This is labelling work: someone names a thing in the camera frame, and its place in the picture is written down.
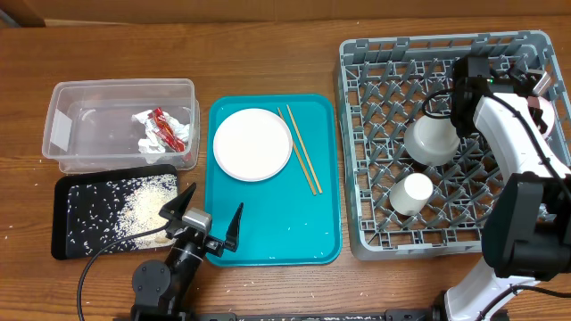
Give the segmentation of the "white cup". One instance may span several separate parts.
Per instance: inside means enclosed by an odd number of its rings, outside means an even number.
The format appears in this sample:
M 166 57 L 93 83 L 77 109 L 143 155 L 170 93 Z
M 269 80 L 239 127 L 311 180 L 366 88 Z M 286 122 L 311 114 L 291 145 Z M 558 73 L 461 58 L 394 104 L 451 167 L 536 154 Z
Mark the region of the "white cup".
M 413 216 L 424 208 L 433 191 L 434 186 L 428 176 L 413 173 L 392 186 L 389 202 L 396 212 Z

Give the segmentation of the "large white plate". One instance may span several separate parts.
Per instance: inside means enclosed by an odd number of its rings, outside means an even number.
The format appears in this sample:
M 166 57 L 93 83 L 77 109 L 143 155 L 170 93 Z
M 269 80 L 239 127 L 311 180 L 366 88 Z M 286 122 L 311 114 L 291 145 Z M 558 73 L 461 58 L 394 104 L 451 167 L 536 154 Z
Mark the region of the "large white plate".
M 213 137 L 213 155 L 230 177 L 260 182 L 275 176 L 289 161 L 293 138 L 274 112 L 249 108 L 224 119 Z

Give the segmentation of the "grey bowl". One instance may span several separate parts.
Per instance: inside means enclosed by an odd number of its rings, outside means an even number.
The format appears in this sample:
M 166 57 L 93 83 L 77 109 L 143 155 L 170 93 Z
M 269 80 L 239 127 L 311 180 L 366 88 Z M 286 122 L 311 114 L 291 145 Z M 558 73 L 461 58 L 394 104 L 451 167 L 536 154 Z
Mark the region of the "grey bowl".
M 442 166 L 451 161 L 459 148 L 460 139 L 449 119 L 423 116 L 405 131 L 406 152 L 416 162 L 427 166 Z

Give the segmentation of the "red snack wrapper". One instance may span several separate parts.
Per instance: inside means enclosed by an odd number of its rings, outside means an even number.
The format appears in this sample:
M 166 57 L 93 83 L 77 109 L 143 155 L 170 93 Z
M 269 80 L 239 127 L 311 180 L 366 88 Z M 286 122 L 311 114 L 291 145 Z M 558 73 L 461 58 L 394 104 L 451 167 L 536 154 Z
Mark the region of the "red snack wrapper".
M 148 122 L 151 131 L 170 149 L 174 152 L 185 150 L 185 143 L 176 136 L 161 108 L 157 108 L 148 114 Z

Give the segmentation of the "wooden chopstick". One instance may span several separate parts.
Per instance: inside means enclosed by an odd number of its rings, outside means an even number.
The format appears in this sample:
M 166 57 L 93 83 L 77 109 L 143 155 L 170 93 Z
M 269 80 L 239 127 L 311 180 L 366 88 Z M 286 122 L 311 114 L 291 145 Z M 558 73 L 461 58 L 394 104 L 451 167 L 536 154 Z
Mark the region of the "wooden chopstick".
M 285 117 L 284 117 L 282 111 L 280 110 L 280 108 L 277 108 L 277 113 L 278 113 L 279 117 L 280 117 L 284 122 L 286 122 Z M 310 190 L 311 190 L 312 194 L 313 194 L 314 196 L 316 196 L 316 195 L 317 195 L 316 188 L 315 188 L 313 182 L 312 182 L 311 179 L 310 179 L 309 172 L 308 172 L 308 170 L 307 170 L 307 168 L 306 168 L 306 166 L 305 166 L 304 161 L 302 160 L 302 156 L 301 156 L 301 154 L 300 154 L 300 152 L 299 152 L 299 150 L 298 150 L 297 144 L 296 144 L 296 142 L 295 142 L 294 140 L 293 140 L 293 148 L 294 148 L 294 153 L 295 153 L 295 155 L 296 155 L 296 157 L 297 157 L 297 159 L 298 159 L 298 161 L 299 161 L 299 163 L 300 163 L 300 165 L 301 165 L 302 172 L 303 172 L 303 174 L 304 174 L 304 176 L 305 176 L 305 178 L 306 178 L 306 180 L 307 180 L 307 182 L 308 182 L 308 184 L 309 184 Z
M 289 104 L 286 105 L 286 108 L 287 108 L 287 111 L 288 111 L 288 113 L 289 113 L 290 119 L 291 119 L 291 121 L 292 121 L 292 123 L 293 123 L 293 125 L 294 125 L 294 130 L 295 130 L 295 132 L 296 132 L 296 135 L 298 136 L 298 141 L 300 142 L 300 145 L 301 145 L 301 147 L 302 147 L 302 151 L 303 151 L 304 156 L 305 156 L 305 158 L 306 158 L 307 165 L 309 166 L 310 173 L 311 173 L 312 178 L 313 178 L 313 181 L 314 181 L 313 183 L 315 184 L 314 187 L 316 187 L 316 188 L 317 188 L 317 191 L 318 191 L 320 194 L 322 194 L 322 193 L 323 193 L 323 190 L 322 190 L 321 184 L 320 184 L 320 182 L 319 182 L 317 173 L 316 173 L 316 171 L 315 171 L 315 169 L 314 169 L 314 167 L 313 167 L 313 164 L 312 164 L 310 155 L 309 155 L 309 153 L 308 153 L 308 151 L 307 151 L 307 148 L 306 148 L 306 146 L 305 146 L 305 143 L 304 143 L 304 141 L 303 141 L 301 131 L 300 131 L 298 125 L 297 125 L 297 122 L 296 122 L 296 120 L 295 120 L 295 117 L 294 117 L 294 114 L 293 114 L 293 112 L 292 112 L 292 109 L 291 109 L 291 107 L 289 106 Z

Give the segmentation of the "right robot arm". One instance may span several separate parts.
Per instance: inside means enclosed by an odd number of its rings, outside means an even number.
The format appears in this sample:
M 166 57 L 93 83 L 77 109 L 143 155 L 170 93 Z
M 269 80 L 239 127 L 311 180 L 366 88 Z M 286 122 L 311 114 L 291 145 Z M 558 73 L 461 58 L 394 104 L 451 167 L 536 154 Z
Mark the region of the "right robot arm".
M 453 65 L 451 123 L 485 139 L 503 188 L 484 223 L 483 257 L 443 295 L 447 320 L 506 319 L 512 298 L 570 271 L 570 168 L 545 141 L 555 124 L 549 81 L 515 66 L 502 78 L 482 55 Z

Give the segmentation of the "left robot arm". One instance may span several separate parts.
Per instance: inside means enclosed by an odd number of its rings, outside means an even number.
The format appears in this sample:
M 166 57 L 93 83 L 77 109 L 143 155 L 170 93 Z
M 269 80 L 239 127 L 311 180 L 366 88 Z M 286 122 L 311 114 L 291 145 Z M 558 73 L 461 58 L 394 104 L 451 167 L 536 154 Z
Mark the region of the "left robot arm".
M 195 189 L 195 184 L 190 185 L 161 207 L 159 215 L 168 220 L 166 237 L 174 243 L 164 261 L 148 260 L 134 272 L 132 320 L 194 320 L 183 300 L 205 255 L 220 257 L 224 251 L 237 250 L 244 205 L 238 205 L 226 238 L 220 240 L 210 235 L 211 214 L 189 206 Z

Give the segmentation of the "pink bowl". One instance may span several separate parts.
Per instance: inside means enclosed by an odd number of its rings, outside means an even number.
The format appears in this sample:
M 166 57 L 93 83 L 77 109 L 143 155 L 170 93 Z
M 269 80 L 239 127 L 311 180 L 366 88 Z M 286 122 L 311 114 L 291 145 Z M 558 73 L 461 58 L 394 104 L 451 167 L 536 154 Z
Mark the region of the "pink bowl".
M 552 103 L 540 96 L 529 96 L 527 103 L 532 120 L 542 134 L 542 137 L 546 139 L 555 124 L 555 110 Z

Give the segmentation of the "white napkin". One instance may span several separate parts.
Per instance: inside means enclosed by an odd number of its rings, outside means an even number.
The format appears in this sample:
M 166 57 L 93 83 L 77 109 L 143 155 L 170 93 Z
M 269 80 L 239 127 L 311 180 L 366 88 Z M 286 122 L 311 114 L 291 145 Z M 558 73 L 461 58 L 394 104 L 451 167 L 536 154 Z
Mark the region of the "white napkin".
M 153 110 L 142 111 L 131 116 L 133 122 L 142 124 L 145 127 L 146 138 L 141 138 L 138 140 L 138 150 L 140 153 L 148 154 L 146 161 L 149 164 L 155 163 L 159 154 L 164 154 L 166 152 L 174 152 L 165 143 L 157 137 L 151 129 L 148 127 L 148 114 Z M 189 124 L 183 125 L 177 119 L 171 117 L 166 111 L 162 110 L 170 126 L 173 128 L 176 136 L 187 145 L 190 137 L 191 126 Z

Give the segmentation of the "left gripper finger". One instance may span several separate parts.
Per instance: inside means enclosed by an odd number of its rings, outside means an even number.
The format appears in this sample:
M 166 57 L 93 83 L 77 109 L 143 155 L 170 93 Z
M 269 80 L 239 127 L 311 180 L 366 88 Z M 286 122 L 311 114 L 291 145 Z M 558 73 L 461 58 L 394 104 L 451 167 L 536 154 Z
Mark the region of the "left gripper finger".
M 240 221 L 243 209 L 244 209 L 244 204 L 241 202 L 238 205 L 236 213 L 228 226 L 228 230 L 226 232 L 226 239 L 224 243 L 224 247 L 226 250 L 236 251 L 238 248 Z
M 181 220 L 186 212 L 187 206 L 193 198 L 196 183 L 192 183 L 184 192 L 165 203 L 159 212 L 162 218 L 167 220 Z

